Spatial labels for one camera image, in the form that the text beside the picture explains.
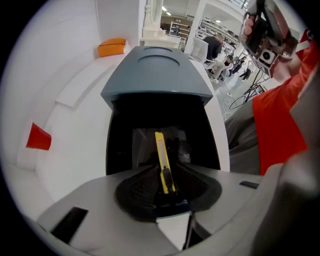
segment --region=white counter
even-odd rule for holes
[[[213,94],[205,111],[214,135],[220,167],[230,171],[229,149],[218,99],[203,66],[191,61]],[[106,145],[112,110],[100,93],[113,70],[102,77],[77,108],[57,104],[45,126],[49,151],[39,150],[36,173],[54,201],[83,183],[106,175]]]

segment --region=orange box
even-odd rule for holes
[[[99,57],[118,55],[125,53],[126,39],[114,38],[104,41],[98,46]]]

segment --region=camera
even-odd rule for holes
[[[271,65],[275,59],[275,56],[276,56],[276,54],[273,51],[271,51],[269,49],[263,49],[259,60],[263,61],[265,64]]]

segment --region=red vest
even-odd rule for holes
[[[305,31],[300,43],[307,39]],[[284,163],[292,155],[307,149],[290,109],[317,66],[320,52],[316,41],[312,40],[307,49],[296,54],[301,60],[299,73],[252,99],[261,175],[265,175],[270,166]]]

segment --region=worker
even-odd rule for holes
[[[206,36],[203,41],[208,43],[206,59],[209,61],[216,59],[221,53],[224,37],[221,34],[217,34],[216,36]]]
[[[244,40],[252,33],[254,20],[250,16],[244,21]],[[231,172],[264,175],[270,166],[284,163],[307,149],[290,110],[320,60],[319,48],[311,35],[306,30],[297,46],[301,50],[290,63],[276,66],[273,78],[285,82],[255,96],[225,122]]]
[[[242,65],[243,65],[244,63],[245,63],[245,60],[244,60],[244,59],[240,60],[240,61],[238,62],[238,64],[236,64],[236,65],[234,66],[233,70],[231,71],[232,74],[237,73],[237,72],[241,69],[241,67],[242,67]]]
[[[245,71],[242,75],[239,76],[240,78],[242,78],[241,83],[243,83],[245,80],[247,80],[247,79],[249,78],[252,70],[253,70],[253,64],[252,64],[252,62],[249,60],[248,66],[247,66],[247,68],[246,68],[246,71]]]
[[[232,70],[234,57],[232,55],[228,55],[225,59],[225,61],[218,61],[216,64],[213,65],[213,69],[215,69],[215,72],[213,73],[210,80],[216,84],[219,83],[218,77],[221,75],[223,71],[229,71]]]
[[[180,33],[180,27],[178,25],[174,25],[173,26],[173,35],[178,36],[179,33]]]
[[[240,61],[246,61],[246,59],[247,59],[247,56],[243,56],[242,58],[239,59],[239,62]]]

